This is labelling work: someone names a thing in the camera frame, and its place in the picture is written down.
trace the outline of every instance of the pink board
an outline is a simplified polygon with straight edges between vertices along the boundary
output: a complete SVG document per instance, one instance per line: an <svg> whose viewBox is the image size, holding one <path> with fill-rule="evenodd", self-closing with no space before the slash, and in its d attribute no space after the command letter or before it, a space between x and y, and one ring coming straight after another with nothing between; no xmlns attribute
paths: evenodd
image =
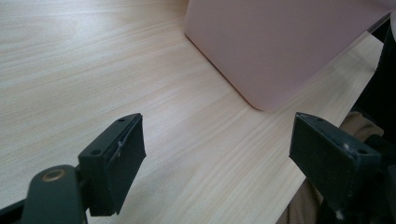
<svg viewBox="0 0 396 224"><path fill-rule="evenodd" d="M190 0L185 33L254 107L280 106L396 0Z"/></svg>

